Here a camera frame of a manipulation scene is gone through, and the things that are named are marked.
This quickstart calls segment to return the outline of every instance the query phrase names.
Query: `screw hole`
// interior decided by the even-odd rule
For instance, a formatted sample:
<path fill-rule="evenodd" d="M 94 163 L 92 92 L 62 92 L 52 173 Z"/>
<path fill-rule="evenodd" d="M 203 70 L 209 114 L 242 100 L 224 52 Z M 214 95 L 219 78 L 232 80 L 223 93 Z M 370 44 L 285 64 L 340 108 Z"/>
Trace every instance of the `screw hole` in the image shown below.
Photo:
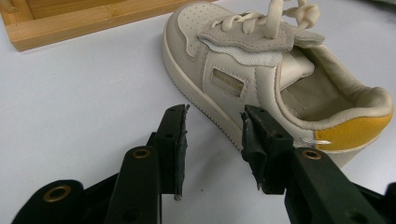
<path fill-rule="evenodd" d="M 134 151 L 134 153 L 133 153 L 134 157 L 137 159 L 144 159 L 144 158 L 148 157 L 149 154 L 150 154 L 150 152 L 147 149 L 138 149 L 138 150 Z"/>
<path fill-rule="evenodd" d="M 44 201 L 47 203 L 56 203 L 67 197 L 72 189 L 68 185 L 61 185 L 50 189 L 44 194 Z"/>
<path fill-rule="evenodd" d="M 318 154 L 318 153 L 315 152 L 315 151 L 312 151 L 312 150 L 305 150 L 305 151 L 303 151 L 303 154 L 304 154 L 308 159 L 311 159 L 311 160 L 320 160 L 320 159 L 321 159 L 321 155 Z"/>

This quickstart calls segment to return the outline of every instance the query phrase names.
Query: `yellow patch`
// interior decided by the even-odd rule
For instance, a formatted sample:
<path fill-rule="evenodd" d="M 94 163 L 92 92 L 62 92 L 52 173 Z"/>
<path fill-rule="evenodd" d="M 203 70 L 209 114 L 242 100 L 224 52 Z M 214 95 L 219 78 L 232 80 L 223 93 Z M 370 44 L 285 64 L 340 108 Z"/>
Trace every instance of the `yellow patch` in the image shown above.
<path fill-rule="evenodd" d="M 343 150 L 360 147 L 375 137 L 389 124 L 393 111 L 379 118 L 356 118 L 335 127 L 315 131 L 316 140 L 327 140 L 329 145 L 317 145 L 323 150 Z"/>

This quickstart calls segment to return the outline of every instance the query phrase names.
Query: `black plastic part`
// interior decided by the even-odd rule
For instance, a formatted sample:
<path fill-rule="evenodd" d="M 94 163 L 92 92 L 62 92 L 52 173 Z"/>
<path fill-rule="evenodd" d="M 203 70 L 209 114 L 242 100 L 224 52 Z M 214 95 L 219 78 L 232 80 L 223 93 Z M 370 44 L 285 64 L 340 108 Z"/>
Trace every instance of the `black plastic part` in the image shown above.
<path fill-rule="evenodd" d="M 159 155 L 154 147 L 136 147 L 124 157 L 105 223 L 160 223 Z"/>
<path fill-rule="evenodd" d="M 264 109 L 245 106 L 242 157 L 266 194 L 283 194 L 288 179 L 293 138 Z"/>
<path fill-rule="evenodd" d="M 176 105 L 167 109 L 158 133 L 151 134 L 147 145 L 125 154 L 119 174 L 85 190 L 76 180 L 50 183 L 32 196 L 13 223 L 161 223 L 161 194 L 175 194 L 177 200 L 182 194 L 188 108 Z M 49 190 L 60 186 L 51 196 L 62 195 L 65 185 L 71 189 L 67 197 L 52 203 L 43 200 Z"/>
<path fill-rule="evenodd" d="M 189 106 L 168 108 L 155 135 L 154 146 L 159 152 L 161 193 L 182 196 L 186 157 L 186 114 Z"/>
<path fill-rule="evenodd" d="M 396 183 L 388 185 L 385 195 L 359 185 L 355 186 L 387 223 L 396 223 Z"/>
<path fill-rule="evenodd" d="M 29 199 L 12 223 L 79 223 L 83 215 L 82 194 L 82 185 L 76 180 L 52 182 Z"/>
<path fill-rule="evenodd" d="M 325 153 L 296 148 L 291 171 L 295 182 L 288 186 L 286 202 L 291 223 L 386 223 Z M 309 212 L 296 188 L 304 195 Z"/>

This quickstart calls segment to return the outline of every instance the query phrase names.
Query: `shoe tongue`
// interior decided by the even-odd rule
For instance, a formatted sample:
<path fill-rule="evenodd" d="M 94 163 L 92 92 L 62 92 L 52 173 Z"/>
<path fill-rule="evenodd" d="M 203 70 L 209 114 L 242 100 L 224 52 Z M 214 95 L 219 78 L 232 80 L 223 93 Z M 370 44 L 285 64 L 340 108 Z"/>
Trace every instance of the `shoe tongue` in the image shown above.
<path fill-rule="evenodd" d="M 298 49 L 282 53 L 280 90 L 314 72 L 315 66 Z"/>

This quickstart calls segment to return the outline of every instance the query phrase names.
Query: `metal ring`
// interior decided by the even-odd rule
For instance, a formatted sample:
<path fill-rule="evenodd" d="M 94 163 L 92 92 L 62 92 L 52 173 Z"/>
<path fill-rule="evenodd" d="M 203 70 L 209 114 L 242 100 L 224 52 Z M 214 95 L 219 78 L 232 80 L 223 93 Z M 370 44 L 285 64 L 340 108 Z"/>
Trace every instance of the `metal ring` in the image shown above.
<path fill-rule="evenodd" d="M 142 148 L 134 151 L 132 155 L 134 155 L 134 157 L 137 159 L 145 159 L 150 153 L 151 152 L 148 149 Z"/>
<path fill-rule="evenodd" d="M 318 161 L 318 160 L 321 159 L 321 155 L 319 153 L 317 153 L 316 151 L 313 151 L 313 150 L 304 150 L 303 151 L 303 155 L 305 157 L 307 157 L 308 159 L 311 159 L 311 160 Z"/>
<path fill-rule="evenodd" d="M 51 195 L 56 190 L 63 190 L 64 192 L 61 195 L 56 195 L 56 196 Z M 55 187 L 55 188 L 47 191 L 47 193 L 44 194 L 43 198 L 44 198 L 44 201 L 46 201 L 47 203 L 55 203 L 55 202 L 58 202 L 58 201 L 64 199 L 65 197 L 67 197 L 67 195 L 69 195 L 71 191 L 72 191 L 72 188 L 70 188 L 70 186 L 61 185 L 61 186 Z"/>

